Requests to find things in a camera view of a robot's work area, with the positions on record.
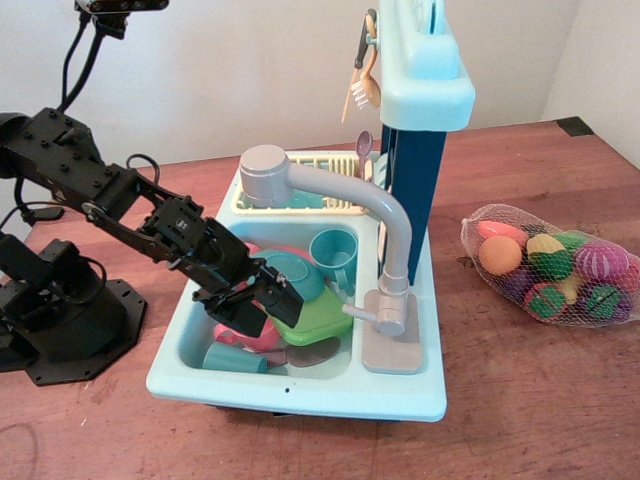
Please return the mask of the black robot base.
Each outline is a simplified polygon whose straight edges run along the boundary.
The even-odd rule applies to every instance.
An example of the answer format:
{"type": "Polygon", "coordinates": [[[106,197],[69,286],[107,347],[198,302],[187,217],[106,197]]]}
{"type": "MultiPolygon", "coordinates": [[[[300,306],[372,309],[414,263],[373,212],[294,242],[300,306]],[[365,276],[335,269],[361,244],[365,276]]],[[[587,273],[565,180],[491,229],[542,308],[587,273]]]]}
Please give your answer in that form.
{"type": "Polygon", "coordinates": [[[147,303],[122,279],[52,240],[35,253],[1,236],[1,370],[38,386],[90,380],[138,342],[147,303]]]}

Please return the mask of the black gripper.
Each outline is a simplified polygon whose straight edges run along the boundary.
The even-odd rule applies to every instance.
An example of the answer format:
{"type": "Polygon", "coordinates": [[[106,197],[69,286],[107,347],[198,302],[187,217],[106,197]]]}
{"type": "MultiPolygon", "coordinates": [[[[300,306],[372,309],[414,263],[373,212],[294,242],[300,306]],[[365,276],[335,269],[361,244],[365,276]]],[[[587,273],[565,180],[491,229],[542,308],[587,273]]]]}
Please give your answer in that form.
{"type": "Polygon", "coordinates": [[[172,267],[200,286],[193,299],[218,323],[251,337],[261,333],[267,314],[291,328],[298,324],[304,300],[287,277],[251,258],[215,220],[169,218],[167,241],[177,254],[172,267]]]}

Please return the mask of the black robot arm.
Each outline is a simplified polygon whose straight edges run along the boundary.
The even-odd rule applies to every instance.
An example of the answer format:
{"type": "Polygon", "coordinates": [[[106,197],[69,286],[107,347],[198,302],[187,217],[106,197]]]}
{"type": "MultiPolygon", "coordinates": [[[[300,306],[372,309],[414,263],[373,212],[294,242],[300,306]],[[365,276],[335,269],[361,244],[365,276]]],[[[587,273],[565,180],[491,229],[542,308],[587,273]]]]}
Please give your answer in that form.
{"type": "Polygon", "coordinates": [[[250,337],[268,318],[297,325],[303,299],[285,276],[190,197],[134,168],[105,164],[90,129],[59,110],[1,116],[1,176],[49,190],[62,205],[122,243],[194,281],[193,295],[217,322],[250,337]]]}

